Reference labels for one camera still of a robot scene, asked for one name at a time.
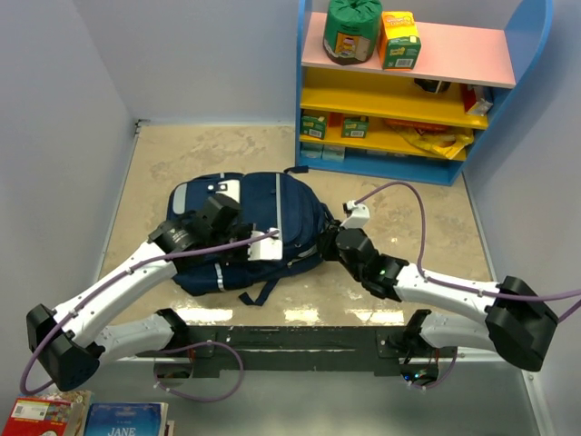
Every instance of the white wall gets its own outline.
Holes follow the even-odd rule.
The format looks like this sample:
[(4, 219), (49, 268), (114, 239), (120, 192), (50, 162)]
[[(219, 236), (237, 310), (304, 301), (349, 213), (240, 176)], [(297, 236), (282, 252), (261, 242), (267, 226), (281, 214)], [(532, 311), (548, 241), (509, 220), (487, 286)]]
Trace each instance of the white wall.
[[(581, 288), (581, 4), (555, 3), (539, 67), (467, 171), (498, 277), (521, 276), (540, 294)], [(581, 432), (580, 329), (581, 312), (559, 327), (540, 374), (559, 436)]]
[[(298, 0), (74, 0), (132, 115), (294, 122)], [(329, 0), (314, 2), (325, 11)], [(519, 0), (386, 0), (422, 21), (503, 28)]]
[(4, 1), (0, 53), (4, 422), (30, 356), (26, 313), (93, 279), (133, 131), (70, 0)]

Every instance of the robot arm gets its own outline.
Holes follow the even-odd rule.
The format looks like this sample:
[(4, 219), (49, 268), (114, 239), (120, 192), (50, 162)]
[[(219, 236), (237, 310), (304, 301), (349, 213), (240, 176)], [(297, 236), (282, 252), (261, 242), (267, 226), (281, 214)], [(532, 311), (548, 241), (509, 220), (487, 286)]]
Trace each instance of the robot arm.
[[(34, 307), (26, 315), (29, 347), (36, 352), (54, 331), (50, 341), (40, 347), (38, 360), (58, 388), (76, 388), (101, 364), (190, 343), (185, 322), (172, 309), (109, 326), (154, 286), (203, 262), (203, 256), (191, 257), (188, 252), (229, 244), (233, 248), (217, 254), (222, 262), (281, 259), (281, 240), (275, 235), (267, 237), (276, 232), (265, 235), (254, 231), (251, 224), (236, 223), (240, 212), (236, 201), (218, 193), (200, 211), (160, 224), (135, 253), (86, 291), (53, 310), (42, 304)], [(257, 241), (243, 243), (250, 238)]]
[[(344, 209), (348, 218), (332, 223), (318, 240), (323, 259), (340, 262), (378, 298), (427, 304), (454, 313), (417, 311), (406, 331), (390, 338), (391, 346), (412, 356), (448, 346), (477, 348), (497, 352), (518, 368), (540, 371), (558, 323), (556, 315), (544, 302), (515, 302), (500, 295), (537, 296), (526, 283), (514, 277), (497, 283), (429, 271), (420, 274), (417, 265), (374, 248), (361, 229), (369, 220), (364, 204), (348, 202)], [(440, 282), (480, 293), (458, 291)], [(489, 292), (499, 296), (489, 296)]]

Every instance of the yellow box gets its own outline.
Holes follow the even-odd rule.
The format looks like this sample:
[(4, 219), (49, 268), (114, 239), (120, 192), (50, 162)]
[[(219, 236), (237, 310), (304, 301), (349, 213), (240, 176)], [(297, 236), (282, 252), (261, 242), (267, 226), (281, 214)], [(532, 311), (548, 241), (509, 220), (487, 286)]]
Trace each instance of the yellow box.
[(381, 14), (378, 53), (383, 69), (412, 69), (420, 49), (418, 28), (411, 12)]

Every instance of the wooden shelf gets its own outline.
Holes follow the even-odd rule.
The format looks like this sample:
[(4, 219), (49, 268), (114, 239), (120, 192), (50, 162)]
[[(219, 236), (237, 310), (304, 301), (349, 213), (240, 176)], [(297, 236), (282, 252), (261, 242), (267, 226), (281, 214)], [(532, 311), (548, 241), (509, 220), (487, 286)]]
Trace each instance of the wooden shelf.
[(459, 84), (442, 94), (423, 91), (407, 77), (309, 68), (300, 107), (484, 130), (485, 116), (466, 115)]
[[(383, 152), (396, 153), (396, 154), (409, 154), (413, 156), (430, 157), (436, 159), (447, 160), (437, 154), (426, 152), (418, 147), (414, 147), (409, 144), (405, 139), (403, 139), (399, 134), (391, 130), (386, 126), (382, 120), (379, 118), (369, 119), (369, 131), (367, 137), (364, 139), (358, 138), (343, 138), (341, 136), (341, 127), (335, 126), (327, 129), (327, 134), (325, 134), (325, 139), (317, 139), (312, 136), (307, 136), (302, 134), (300, 136), (300, 141), (302, 143), (315, 143), (315, 144), (329, 144), (329, 145), (340, 145), (349, 148), (362, 148), (365, 150), (380, 150)], [(455, 161), (465, 161), (466, 160), (466, 150), (462, 150), (453, 159)]]
[(323, 49), (327, 14), (313, 12), (301, 64), (317, 68), (352, 70), (422, 79), (483, 84), (501, 88), (516, 86), (507, 39), (503, 30), (459, 25), (417, 23), (421, 50), (413, 70), (383, 70), (377, 50), (364, 64), (339, 65)]

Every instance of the colorful bookshelf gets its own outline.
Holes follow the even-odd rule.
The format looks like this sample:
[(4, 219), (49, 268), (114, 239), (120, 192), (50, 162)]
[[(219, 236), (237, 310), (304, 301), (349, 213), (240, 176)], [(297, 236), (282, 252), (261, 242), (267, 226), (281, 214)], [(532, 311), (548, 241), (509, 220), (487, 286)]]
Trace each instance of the colorful bookshelf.
[[(364, 140), (343, 138), (339, 127), (324, 139), (296, 133), (295, 160), (313, 169), (357, 173), (451, 185), (476, 153), (486, 152), (495, 125), (505, 116), (516, 89), (526, 80), (545, 47), (551, 0), (523, 0), (504, 30), (418, 23), (422, 48), (411, 71), (382, 70), (375, 53), (368, 62), (338, 65), (322, 47), (326, 14), (311, 12), (311, 0), (300, 1), (297, 40), (296, 123), (302, 109), (367, 115)], [(443, 94), (428, 94), (414, 78), (452, 82)], [(488, 116), (466, 115), (459, 84), (492, 87), (495, 105)], [(381, 118), (444, 124), (474, 129), (476, 141), (454, 160), (420, 150), (391, 131)], [(346, 147), (343, 162), (300, 156), (302, 143)], [(367, 154), (367, 150), (388, 152)]]

